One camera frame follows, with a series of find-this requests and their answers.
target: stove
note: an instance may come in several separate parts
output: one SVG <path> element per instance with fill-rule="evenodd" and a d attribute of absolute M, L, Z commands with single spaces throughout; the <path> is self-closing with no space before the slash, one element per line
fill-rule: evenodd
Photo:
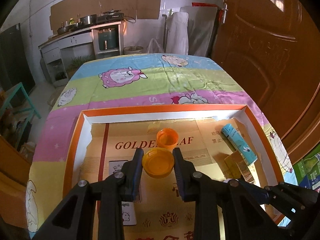
<path fill-rule="evenodd" d="M 119 22 L 124 19 L 124 14 L 120 10 L 104 12 L 97 18 L 97 24 Z"/>

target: pink sheep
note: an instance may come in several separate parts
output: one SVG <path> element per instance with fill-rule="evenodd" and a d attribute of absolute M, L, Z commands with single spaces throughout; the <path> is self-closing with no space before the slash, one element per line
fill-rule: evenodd
<path fill-rule="evenodd" d="M 128 68 L 110 69 L 99 74 L 105 88 L 122 87 L 131 84 L 139 78 L 148 78 L 141 70 Z"/>

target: metal screw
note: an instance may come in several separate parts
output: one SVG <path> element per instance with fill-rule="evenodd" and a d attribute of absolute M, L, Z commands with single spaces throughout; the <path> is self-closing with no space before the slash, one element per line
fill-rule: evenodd
<path fill-rule="evenodd" d="M 116 177 L 117 179 L 121 179 L 123 176 L 124 176 L 124 174 L 123 174 L 123 172 L 121 172 L 121 171 L 118 171 L 118 172 L 115 173 L 115 177 Z"/>
<path fill-rule="evenodd" d="M 237 180 L 235 180 L 235 179 L 230 180 L 229 183 L 230 183 L 230 185 L 232 187 L 238 187 L 239 186 L 239 182 Z"/>
<path fill-rule="evenodd" d="M 87 181 L 84 179 L 82 179 L 81 181 L 78 182 L 79 187 L 84 187 L 85 185 L 87 185 Z"/>
<path fill-rule="evenodd" d="M 192 176 L 193 176 L 194 178 L 199 179 L 199 178 L 202 177 L 202 173 L 199 172 L 199 171 L 195 171 L 194 173 L 192 173 Z"/>

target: green box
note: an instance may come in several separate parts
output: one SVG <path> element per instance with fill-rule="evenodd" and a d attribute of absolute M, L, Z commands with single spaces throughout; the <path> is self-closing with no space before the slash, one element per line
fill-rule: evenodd
<path fill-rule="evenodd" d="M 320 143 L 308 153 L 302 160 L 297 162 L 295 171 L 299 186 L 308 187 L 320 191 Z"/>

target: cooking pot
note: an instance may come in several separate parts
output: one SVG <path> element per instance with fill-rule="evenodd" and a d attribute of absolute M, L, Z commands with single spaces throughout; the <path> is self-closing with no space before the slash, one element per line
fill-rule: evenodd
<path fill-rule="evenodd" d="M 83 27 L 88 27 L 88 26 L 91 26 L 91 25 L 95 25 L 97 23 L 97 15 L 96 14 L 92 14 L 92 15 L 87 15 L 85 17 L 81 17 L 80 21 L 81 21 L 81 25 Z"/>
<path fill-rule="evenodd" d="M 59 28 L 57 30 L 58 35 L 65 34 L 65 33 L 69 32 L 72 28 L 73 28 L 73 25 L 68 25 L 68 26 L 65 26 L 65 27 L 61 27 L 61 28 Z"/>
<path fill-rule="evenodd" d="M 73 31 L 80 30 L 80 29 L 83 28 L 81 22 L 75 23 L 75 24 L 73 24 L 72 26 L 73 26 L 73 27 L 72 27 L 72 30 L 73 30 Z"/>

